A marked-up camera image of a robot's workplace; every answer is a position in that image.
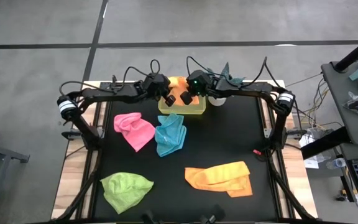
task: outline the yellow container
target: yellow container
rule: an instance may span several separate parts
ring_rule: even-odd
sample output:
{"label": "yellow container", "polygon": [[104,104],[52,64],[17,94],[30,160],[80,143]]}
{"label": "yellow container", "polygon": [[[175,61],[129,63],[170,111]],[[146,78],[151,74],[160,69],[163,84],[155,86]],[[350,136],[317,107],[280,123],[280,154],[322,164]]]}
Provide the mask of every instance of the yellow container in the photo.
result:
{"label": "yellow container", "polygon": [[158,109],[163,114],[203,114],[206,108],[206,98],[203,96],[196,96],[198,98],[194,99],[193,102],[190,105],[185,105],[181,98],[180,94],[183,93],[183,91],[186,91],[187,82],[185,77],[170,77],[169,80],[171,81],[170,88],[172,94],[176,101],[175,103],[169,107],[165,104],[165,99],[161,98],[161,100],[158,102]]}

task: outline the gray floor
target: gray floor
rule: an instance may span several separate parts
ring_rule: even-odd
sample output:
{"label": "gray floor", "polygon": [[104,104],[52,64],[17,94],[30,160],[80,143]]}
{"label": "gray floor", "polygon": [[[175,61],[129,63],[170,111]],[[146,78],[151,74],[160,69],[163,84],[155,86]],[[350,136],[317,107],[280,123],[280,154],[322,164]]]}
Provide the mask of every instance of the gray floor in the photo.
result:
{"label": "gray floor", "polygon": [[[0,0],[0,44],[90,43],[101,3]],[[99,42],[231,40],[358,40],[358,0],[110,0]],[[322,63],[339,60],[354,47],[98,49],[89,79],[122,78],[129,65],[148,72],[153,58],[164,74],[185,75],[187,55],[215,71],[229,62],[235,76],[252,79],[268,56],[275,77],[288,85],[318,74]],[[28,164],[11,165],[0,196],[0,223],[49,219],[67,146],[60,133],[69,128],[60,123],[57,90],[64,81],[82,80],[88,54],[89,49],[0,50],[0,145],[31,154]],[[127,79],[140,78],[131,72]],[[262,78],[269,77],[264,73]],[[289,87],[301,109],[311,106],[320,78]],[[330,96],[317,118],[318,123],[341,122]],[[339,179],[311,179],[310,184],[320,218],[358,223],[354,204],[333,200]]]}

